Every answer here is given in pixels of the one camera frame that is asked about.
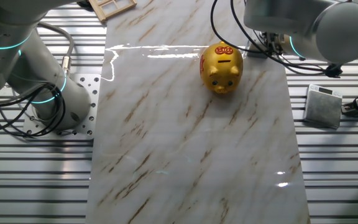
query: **marble board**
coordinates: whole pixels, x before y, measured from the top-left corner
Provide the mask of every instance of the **marble board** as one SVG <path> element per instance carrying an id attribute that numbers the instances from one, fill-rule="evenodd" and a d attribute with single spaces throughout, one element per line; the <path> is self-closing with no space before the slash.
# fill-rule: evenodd
<path id="1" fill-rule="evenodd" d="M 244 54 L 236 91 L 203 86 L 211 5 L 138 1 L 108 21 L 87 224 L 310 222 L 285 69 Z M 246 42 L 229 1 L 215 18 Z"/>

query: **red emblem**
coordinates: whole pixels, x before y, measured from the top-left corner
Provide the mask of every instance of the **red emblem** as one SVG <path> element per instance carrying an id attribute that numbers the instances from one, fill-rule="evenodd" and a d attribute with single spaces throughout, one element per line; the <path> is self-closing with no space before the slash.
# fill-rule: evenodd
<path id="1" fill-rule="evenodd" d="M 200 58 L 200 75 L 201 75 L 201 72 L 204 71 L 204 61 L 205 61 L 204 55 L 202 55 Z"/>
<path id="2" fill-rule="evenodd" d="M 215 53 L 221 55 L 221 54 L 233 54 L 233 49 L 231 47 L 217 47 L 215 49 Z"/>

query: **golden piggy bank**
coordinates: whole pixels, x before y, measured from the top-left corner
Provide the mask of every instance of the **golden piggy bank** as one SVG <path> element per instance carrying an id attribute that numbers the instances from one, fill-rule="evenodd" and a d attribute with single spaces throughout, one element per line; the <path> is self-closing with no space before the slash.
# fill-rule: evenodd
<path id="1" fill-rule="evenodd" d="M 216 93 L 237 88 L 242 76 L 242 55 L 223 41 L 209 46 L 200 58 L 200 75 L 205 86 Z"/>

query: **teal light ring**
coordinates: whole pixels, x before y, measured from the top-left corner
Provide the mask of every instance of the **teal light ring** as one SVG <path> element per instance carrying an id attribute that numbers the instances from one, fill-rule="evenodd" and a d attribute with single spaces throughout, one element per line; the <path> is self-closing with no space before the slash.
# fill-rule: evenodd
<path id="1" fill-rule="evenodd" d="M 291 43 L 292 50 L 293 50 L 299 57 L 305 58 L 304 56 L 300 55 L 300 54 L 295 50 L 295 47 L 293 46 L 293 43 L 292 43 L 292 37 L 290 37 L 290 43 Z"/>
<path id="2" fill-rule="evenodd" d="M 65 73 L 65 82 L 63 84 L 62 90 L 60 90 L 61 92 L 65 89 L 66 82 L 67 82 L 67 76 L 66 76 L 66 73 Z M 51 99 L 49 99 L 49 100 L 45 100 L 45 101 L 41 101 L 41 102 L 31 102 L 31 103 L 36 103 L 36 104 L 48 103 L 49 101 L 52 101 L 53 99 L 55 99 L 56 96 L 51 97 Z"/>
<path id="3" fill-rule="evenodd" d="M 23 40 L 21 43 L 10 46 L 10 47 L 0 47 L 0 50 L 5 50 L 5 49 L 12 49 L 14 47 L 20 46 L 21 44 L 23 44 L 28 38 L 30 38 L 30 36 L 28 36 L 25 40 Z"/>

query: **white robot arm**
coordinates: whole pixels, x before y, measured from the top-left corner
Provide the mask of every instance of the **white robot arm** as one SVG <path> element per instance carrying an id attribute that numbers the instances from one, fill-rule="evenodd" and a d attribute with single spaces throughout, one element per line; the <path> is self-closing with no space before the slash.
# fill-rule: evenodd
<path id="1" fill-rule="evenodd" d="M 292 55 L 343 64 L 358 58 L 358 4 L 333 0 L 247 0 L 244 24 L 284 34 Z"/>
<path id="2" fill-rule="evenodd" d="M 23 93 L 37 83 L 54 83 L 66 99 L 67 112 L 59 129 L 70 129 L 86 117 L 90 98 L 81 85 L 66 77 L 42 43 L 35 28 L 46 13 L 76 0 L 0 0 L 0 89 L 6 82 Z M 292 55 L 342 64 L 358 58 L 358 4 L 333 0 L 247 0 L 244 23 L 280 34 L 278 44 Z M 25 78 L 11 74 L 20 73 Z M 40 95 L 33 103 L 43 118 L 55 104 Z"/>

